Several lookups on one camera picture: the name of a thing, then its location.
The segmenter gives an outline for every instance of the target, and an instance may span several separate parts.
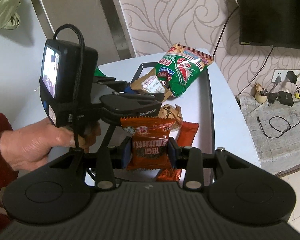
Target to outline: black plastic mount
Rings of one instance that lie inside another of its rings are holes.
[[[84,154],[67,154],[12,182],[3,204],[11,218],[27,224],[65,221],[86,208],[98,192],[116,191],[113,169],[130,161],[131,138],[119,147],[101,147]],[[171,137],[168,155],[173,168],[186,169],[183,190],[199,192],[223,217],[246,225],[269,225],[288,221],[295,206],[293,189],[283,180],[219,148],[204,154],[194,147],[179,147]],[[95,168],[95,177],[90,172]],[[203,185],[203,168],[214,171],[215,183]],[[95,186],[87,186],[90,174]]]

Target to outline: green snack bag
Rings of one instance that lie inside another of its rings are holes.
[[[213,57],[196,49],[174,44],[155,65],[155,74],[175,97],[181,96],[201,71],[213,62]]]
[[[96,67],[96,69],[94,71],[94,76],[106,77],[106,75],[103,74],[98,67]]]

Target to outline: red snack wrapper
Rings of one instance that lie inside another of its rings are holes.
[[[159,173],[160,174],[155,181],[178,182],[181,177],[182,169],[167,168],[167,169],[162,169]]]
[[[198,129],[198,123],[183,121],[177,139],[177,144],[179,145],[179,147],[191,146]]]
[[[167,144],[174,119],[122,118],[121,126],[132,134],[132,159],[127,170],[170,168]]]

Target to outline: power outlet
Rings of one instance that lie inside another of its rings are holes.
[[[288,81],[287,79],[287,72],[293,71],[296,76],[298,77],[297,81],[300,81],[300,69],[275,69],[271,82],[275,82],[277,76],[281,77],[281,82]]]

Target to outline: small display screen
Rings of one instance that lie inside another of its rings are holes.
[[[46,85],[46,87],[48,88],[50,94],[53,96],[53,98],[56,93],[56,82],[57,82],[59,59],[60,59],[60,54],[53,51],[49,47],[46,48],[42,80]]]

